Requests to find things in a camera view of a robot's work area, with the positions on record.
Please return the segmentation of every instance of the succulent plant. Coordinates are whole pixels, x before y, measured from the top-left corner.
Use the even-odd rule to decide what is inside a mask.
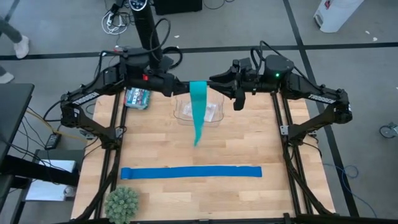
[[[128,224],[138,211],[138,193],[125,186],[118,186],[105,200],[106,218],[111,223]]]

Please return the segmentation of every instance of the white shoe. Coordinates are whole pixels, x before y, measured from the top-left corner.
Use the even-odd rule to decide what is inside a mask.
[[[23,35],[22,40],[19,43],[14,44],[14,50],[17,58],[22,59],[26,57],[29,53],[29,38]]]
[[[14,76],[11,73],[7,72],[4,75],[0,76],[0,84],[6,84],[11,82],[14,79]]]

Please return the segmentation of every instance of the blue resistance band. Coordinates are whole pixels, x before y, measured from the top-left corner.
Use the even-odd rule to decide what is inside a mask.
[[[192,166],[164,168],[123,167],[120,173],[122,180],[177,177],[262,177],[262,171],[261,167],[253,166]]]
[[[195,141],[193,145],[196,146],[201,138],[201,132],[205,123],[207,82],[190,82],[189,92],[191,95],[193,126],[195,128]]]

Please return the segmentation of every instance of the wooden table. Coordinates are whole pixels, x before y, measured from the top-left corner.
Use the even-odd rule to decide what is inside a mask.
[[[102,125],[109,125],[113,100],[112,96],[102,96],[96,103],[94,119]],[[249,165],[261,166],[263,177],[118,179],[118,184],[141,194],[136,220],[276,218],[285,212],[294,216],[270,94],[246,94],[242,111],[233,111],[233,101],[226,98],[224,119],[217,128],[204,128],[196,148],[193,127],[177,123],[174,104],[173,98],[153,93],[147,110],[128,110],[119,168]],[[295,123],[309,119],[303,100],[289,101],[289,105]],[[304,141],[316,144],[311,138]],[[300,152],[308,186],[327,209],[334,211],[318,151],[303,145]],[[104,150],[97,149],[85,159],[72,218],[84,211],[96,193],[103,157]],[[298,194],[305,210],[300,190]]]

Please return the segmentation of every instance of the teal cloth strip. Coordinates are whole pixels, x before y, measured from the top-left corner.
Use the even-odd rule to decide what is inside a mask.
[[[191,95],[193,126],[195,128],[195,141],[193,145],[196,146],[201,138],[201,132],[205,123],[207,82],[190,82],[189,92]]]

